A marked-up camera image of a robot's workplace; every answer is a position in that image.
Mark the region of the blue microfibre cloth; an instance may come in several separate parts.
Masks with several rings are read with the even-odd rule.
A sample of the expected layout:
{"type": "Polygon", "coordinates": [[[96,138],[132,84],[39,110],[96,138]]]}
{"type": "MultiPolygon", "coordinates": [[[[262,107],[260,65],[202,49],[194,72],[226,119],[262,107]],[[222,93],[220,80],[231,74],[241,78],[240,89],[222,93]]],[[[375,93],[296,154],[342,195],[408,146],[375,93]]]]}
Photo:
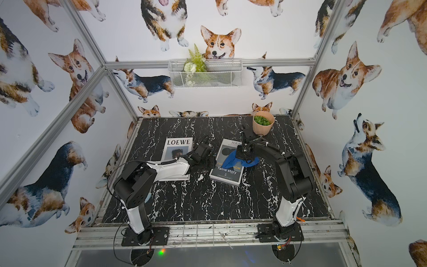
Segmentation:
{"type": "Polygon", "coordinates": [[[250,168],[250,167],[256,166],[259,163],[259,161],[260,160],[258,157],[254,158],[253,160],[238,159],[236,150],[232,150],[230,154],[227,156],[227,158],[224,160],[224,163],[222,164],[222,168],[230,169],[237,166],[237,164],[241,164],[241,166],[244,168],[250,168]]]}

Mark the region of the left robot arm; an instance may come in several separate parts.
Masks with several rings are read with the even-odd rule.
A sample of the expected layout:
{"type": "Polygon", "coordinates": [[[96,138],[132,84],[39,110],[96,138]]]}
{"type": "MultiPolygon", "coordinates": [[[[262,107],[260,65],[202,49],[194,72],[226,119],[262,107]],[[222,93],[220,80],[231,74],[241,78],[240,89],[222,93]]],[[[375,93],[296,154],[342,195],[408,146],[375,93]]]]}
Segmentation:
{"type": "Polygon", "coordinates": [[[172,176],[186,176],[193,171],[210,171],[215,164],[212,147],[205,142],[200,142],[189,153],[169,161],[133,160],[124,164],[112,187],[125,207],[133,232],[137,235],[150,234],[151,223],[146,213],[145,201],[154,183],[172,176]]]}

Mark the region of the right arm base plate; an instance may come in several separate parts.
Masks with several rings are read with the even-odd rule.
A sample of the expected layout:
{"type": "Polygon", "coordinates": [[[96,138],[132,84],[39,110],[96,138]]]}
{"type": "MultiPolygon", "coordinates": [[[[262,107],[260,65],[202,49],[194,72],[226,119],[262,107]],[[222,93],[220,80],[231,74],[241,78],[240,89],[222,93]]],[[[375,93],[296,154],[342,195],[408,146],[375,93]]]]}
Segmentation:
{"type": "Polygon", "coordinates": [[[288,227],[282,227],[278,222],[271,224],[258,224],[258,233],[255,238],[261,243],[273,243],[287,241],[304,241],[304,235],[301,230],[301,225],[294,222],[288,227]]]}

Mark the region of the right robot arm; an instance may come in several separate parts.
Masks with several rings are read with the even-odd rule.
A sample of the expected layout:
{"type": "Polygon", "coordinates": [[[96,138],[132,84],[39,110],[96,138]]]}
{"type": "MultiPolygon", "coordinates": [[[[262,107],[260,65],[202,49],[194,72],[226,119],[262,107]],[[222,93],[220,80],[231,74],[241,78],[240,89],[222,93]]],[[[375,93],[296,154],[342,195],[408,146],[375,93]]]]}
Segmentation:
{"type": "Polygon", "coordinates": [[[240,138],[236,159],[243,165],[254,165],[257,159],[264,159],[274,166],[282,200],[270,234],[283,240],[298,228],[298,211],[306,196],[314,189],[313,177],[300,164],[300,160],[305,157],[303,154],[286,153],[251,129],[241,130],[240,138]]]}

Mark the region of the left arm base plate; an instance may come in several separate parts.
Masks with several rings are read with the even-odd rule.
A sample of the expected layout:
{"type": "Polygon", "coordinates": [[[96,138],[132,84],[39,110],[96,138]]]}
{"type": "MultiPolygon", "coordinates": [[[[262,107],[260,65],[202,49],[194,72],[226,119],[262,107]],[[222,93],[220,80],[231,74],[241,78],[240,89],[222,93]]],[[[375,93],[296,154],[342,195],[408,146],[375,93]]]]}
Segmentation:
{"type": "Polygon", "coordinates": [[[151,227],[140,234],[128,227],[124,233],[121,246],[166,246],[170,234],[169,227],[151,227]]]}

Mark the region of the grey Twins story book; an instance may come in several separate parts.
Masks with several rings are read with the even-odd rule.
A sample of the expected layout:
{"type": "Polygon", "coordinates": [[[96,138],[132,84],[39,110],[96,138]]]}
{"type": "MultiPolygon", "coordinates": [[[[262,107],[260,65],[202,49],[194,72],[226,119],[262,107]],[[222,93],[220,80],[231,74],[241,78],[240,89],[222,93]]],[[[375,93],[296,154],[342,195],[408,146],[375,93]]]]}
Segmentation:
{"type": "Polygon", "coordinates": [[[210,172],[210,179],[239,186],[244,167],[240,160],[236,158],[237,148],[240,141],[223,139],[216,157],[216,165],[210,172]]]}

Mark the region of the LOEWE white magazine book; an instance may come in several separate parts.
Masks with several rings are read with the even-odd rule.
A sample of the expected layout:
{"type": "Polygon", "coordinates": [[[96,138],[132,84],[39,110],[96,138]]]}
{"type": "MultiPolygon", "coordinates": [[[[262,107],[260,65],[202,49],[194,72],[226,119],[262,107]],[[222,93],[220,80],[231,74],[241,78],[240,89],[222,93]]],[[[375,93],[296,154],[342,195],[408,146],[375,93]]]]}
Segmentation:
{"type": "MultiPolygon", "coordinates": [[[[182,155],[189,153],[192,150],[193,138],[167,138],[163,148],[161,162],[171,161],[182,155]]],[[[189,175],[175,175],[163,181],[189,181],[189,175]]]]}

